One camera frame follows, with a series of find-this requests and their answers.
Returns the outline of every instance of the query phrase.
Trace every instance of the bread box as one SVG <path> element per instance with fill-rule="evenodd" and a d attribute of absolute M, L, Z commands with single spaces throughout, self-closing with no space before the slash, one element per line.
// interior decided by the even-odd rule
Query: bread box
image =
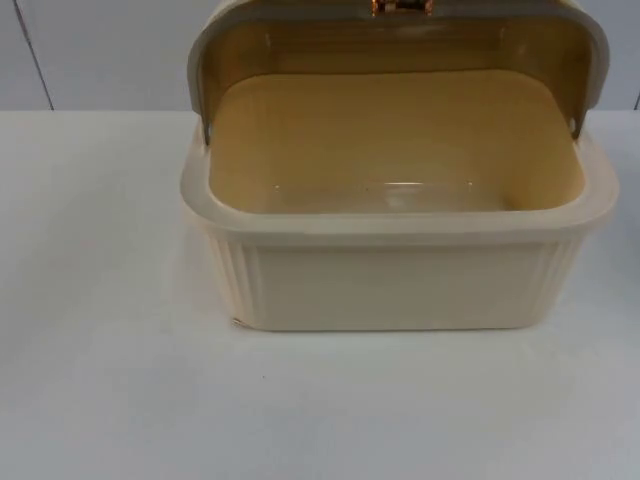
<path fill-rule="evenodd" d="M 560 0 L 250 0 L 194 43 L 181 179 L 229 315 L 264 330 L 544 318 L 618 183 L 608 68 Z"/>

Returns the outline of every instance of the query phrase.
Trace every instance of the white tabletop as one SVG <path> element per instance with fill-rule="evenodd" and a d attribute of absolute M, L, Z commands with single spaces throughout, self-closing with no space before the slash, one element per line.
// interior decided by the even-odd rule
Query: white tabletop
<path fill-rule="evenodd" d="M 272 334 L 225 318 L 189 113 L 0 114 L 0 478 L 640 478 L 640 115 L 551 317 Z"/>

